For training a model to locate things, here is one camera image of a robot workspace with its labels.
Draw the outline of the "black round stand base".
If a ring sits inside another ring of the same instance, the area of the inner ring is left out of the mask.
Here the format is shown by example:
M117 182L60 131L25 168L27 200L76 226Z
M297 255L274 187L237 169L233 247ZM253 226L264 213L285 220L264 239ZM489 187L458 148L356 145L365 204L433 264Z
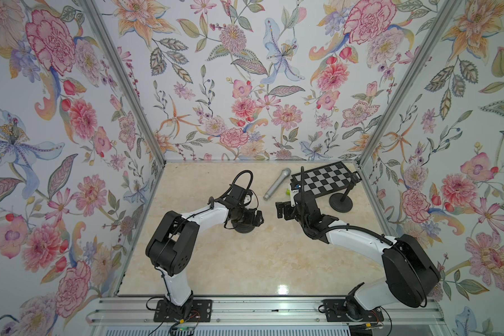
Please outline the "black round stand base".
M348 213L354 206L350 196L341 193L332 194L329 197L329 205L334 211L340 213Z

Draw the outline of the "black stand pole with clip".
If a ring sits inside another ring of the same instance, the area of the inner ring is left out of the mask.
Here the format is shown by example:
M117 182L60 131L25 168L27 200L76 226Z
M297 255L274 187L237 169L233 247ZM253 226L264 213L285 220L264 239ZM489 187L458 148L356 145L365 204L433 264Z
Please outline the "black stand pole with clip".
M348 180L348 185L347 187L345 188L345 191L344 193L342 194L342 198L341 198L341 201L344 202L348 197L349 197L349 193L350 191L358 184L362 181L361 179L361 175L355 171L355 172L351 172L349 177L347 178Z

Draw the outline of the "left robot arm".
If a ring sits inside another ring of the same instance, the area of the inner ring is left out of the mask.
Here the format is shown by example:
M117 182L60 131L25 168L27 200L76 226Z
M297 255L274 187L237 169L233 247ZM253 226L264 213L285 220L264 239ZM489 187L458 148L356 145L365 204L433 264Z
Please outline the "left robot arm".
M219 197L210 197L207 206L186 214L168 211L146 246L146 256L162 274L167 294L162 300L166 308L185 317L193 306L193 291L186 276L186 267L193 256L198 235L215 225L240 234L252 232L264 223L263 213L251 189L253 172L241 171Z

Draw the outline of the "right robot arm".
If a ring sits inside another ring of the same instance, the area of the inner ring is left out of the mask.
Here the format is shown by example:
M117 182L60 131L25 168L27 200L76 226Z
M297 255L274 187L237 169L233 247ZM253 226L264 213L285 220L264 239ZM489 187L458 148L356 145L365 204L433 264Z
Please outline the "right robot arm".
M314 179L305 169L292 176L290 200L276 204L278 218L294 220L309 239L357 252L384 270L382 278L357 284L345 296L341 311L347 318L361 321L377 308L393 303L426 307L429 294L440 281L440 273L420 243L411 235L381 235L322 214L312 183Z

